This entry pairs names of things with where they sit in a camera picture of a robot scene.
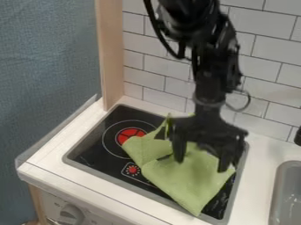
toy kitchen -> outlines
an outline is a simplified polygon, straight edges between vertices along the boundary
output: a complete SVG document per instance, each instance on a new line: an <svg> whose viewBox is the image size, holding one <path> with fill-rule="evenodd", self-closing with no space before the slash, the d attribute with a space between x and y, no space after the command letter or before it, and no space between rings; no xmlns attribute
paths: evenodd
<svg viewBox="0 0 301 225"><path fill-rule="evenodd" d="M40 224L301 224L301 151L289 142L250 133L235 173L197 216L142 174L122 145L187 113L123 95L121 5L96 1L102 98L16 159Z"/></svg>

red burner ring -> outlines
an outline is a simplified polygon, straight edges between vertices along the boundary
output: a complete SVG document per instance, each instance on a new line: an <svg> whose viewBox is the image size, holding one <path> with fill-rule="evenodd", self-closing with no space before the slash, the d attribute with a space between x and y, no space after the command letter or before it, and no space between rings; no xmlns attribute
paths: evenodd
<svg viewBox="0 0 301 225"><path fill-rule="evenodd" d="M143 137L145 135L146 132L143 131L141 128L137 128L137 127L125 128L117 134L117 142L120 145L122 145L125 141L127 141L129 138L133 136Z"/></svg>

oven knob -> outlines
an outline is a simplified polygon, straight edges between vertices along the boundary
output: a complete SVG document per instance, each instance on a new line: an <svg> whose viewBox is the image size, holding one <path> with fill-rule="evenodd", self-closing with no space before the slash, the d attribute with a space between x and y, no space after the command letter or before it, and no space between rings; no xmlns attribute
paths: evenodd
<svg viewBox="0 0 301 225"><path fill-rule="evenodd" d="M60 217L57 221L63 225L82 225L84 213L78 207L66 205L60 212Z"/></svg>

green towel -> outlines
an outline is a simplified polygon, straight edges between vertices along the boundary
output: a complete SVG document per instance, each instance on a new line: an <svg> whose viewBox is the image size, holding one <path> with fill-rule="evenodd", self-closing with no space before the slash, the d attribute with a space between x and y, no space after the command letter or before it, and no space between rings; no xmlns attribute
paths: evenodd
<svg viewBox="0 0 301 225"><path fill-rule="evenodd" d="M200 151L192 142L187 144L183 163L177 163L173 156L157 160L173 152L169 141L154 139L162 126L144 137L128 139L122 147L151 183L188 212L198 216L217 195L235 169L231 166L228 171L218 173L218 159L206 151Z"/></svg>

gray fabric backdrop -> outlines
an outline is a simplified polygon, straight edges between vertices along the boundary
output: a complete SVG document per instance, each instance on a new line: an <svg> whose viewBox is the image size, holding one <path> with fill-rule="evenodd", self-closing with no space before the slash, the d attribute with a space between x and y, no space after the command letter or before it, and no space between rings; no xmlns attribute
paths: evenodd
<svg viewBox="0 0 301 225"><path fill-rule="evenodd" d="M93 2L0 1L0 225L34 218L15 157L100 93Z"/></svg>

